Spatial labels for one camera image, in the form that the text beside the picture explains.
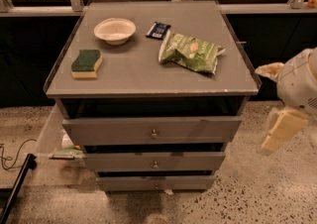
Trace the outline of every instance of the gray tabletop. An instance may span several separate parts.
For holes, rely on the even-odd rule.
[[[94,27],[108,18],[133,21],[136,33],[112,47],[97,39]],[[175,63],[160,64],[161,41],[146,38],[154,22],[170,30],[221,45],[216,74],[206,76]],[[97,79],[74,79],[71,63],[79,50],[100,50]],[[113,96],[254,95],[257,85],[213,1],[92,3],[56,72],[47,95],[53,98]]]

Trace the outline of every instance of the wire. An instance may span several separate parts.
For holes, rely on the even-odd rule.
[[[30,141],[35,141],[35,139],[30,139],[30,140],[26,140],[24,143],[21,144],[19,150],[18,150],[18,153],[16,155],[16,158],[14,159],[14,162],[11,166],[7,166],[6,163],[7,162],[10,162],[13,160],[12,157],[7,157],[5,158],[4,157],[4,144],[0,144],[0,151],[1,151],[1,155],[0,155],[0,160],[1,160],[1,166],[2,166],[2,169],[4,169],[5,171],[9,171],[10,169],[12,168],[19,168],[19,167],[14,167],[14,165],[16,164],[17,160],[18,160],[18,156],[20,154],[20,151],[22,149],[22,147],[27,143],[27,142],[30,142]]]

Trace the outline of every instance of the white bowl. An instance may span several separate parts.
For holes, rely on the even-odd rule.
[[[99,23],[94,29],[97,38],[112,46],[126,43],[135,32],[136,25],[133,22],[120,18],[107,19]]]

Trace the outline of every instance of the chest of drawers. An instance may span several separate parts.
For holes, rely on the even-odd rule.
[[[107,18],[134,21],[137,32],[111,47],[93,36]],[[153,22],[222,45],[216,75],[159,64],[161,41],[146,38]],[[79,50],[98,49],[94,80],[76,80]],[[207,189],[225,159],[259,80],[213,1],[92,3],[46,84],[63,128],[84,153],[105,191]]]

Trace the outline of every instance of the drawer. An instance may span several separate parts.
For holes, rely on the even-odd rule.
[[[216,170],[225,153],[128,153],[85,155],[95,171]]]
[[[206,190],[214,180],[214,175],[103,177],[97,184],[104,191]]]
[[[75,145],[229,142],[240,117],[79,118],[62,126]]]

